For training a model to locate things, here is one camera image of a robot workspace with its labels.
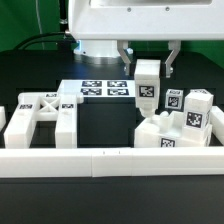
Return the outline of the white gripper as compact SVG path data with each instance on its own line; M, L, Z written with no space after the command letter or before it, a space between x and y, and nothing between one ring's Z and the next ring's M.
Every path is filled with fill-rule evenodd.
M69 0L68 23L77 39L118 40L126 75L132 59L124 40L169 41L170 78L179 40L224 40L224 0Z

